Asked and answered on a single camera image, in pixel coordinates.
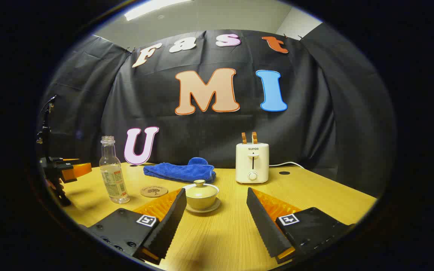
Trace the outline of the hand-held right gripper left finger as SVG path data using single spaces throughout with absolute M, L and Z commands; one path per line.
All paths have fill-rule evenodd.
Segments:
M 169 192 L 135 210 L 119 208 L 87 227 L 107 247 L 155 265 L 167 255 L 186 208 L 184 188 Z

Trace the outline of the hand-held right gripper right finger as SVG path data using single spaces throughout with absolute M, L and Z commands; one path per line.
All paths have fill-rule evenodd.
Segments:
M 246 204 L 267 252 L 277 263 L 322 251 L 354 227 L 318 208 L 301 210 L 251 187 Z

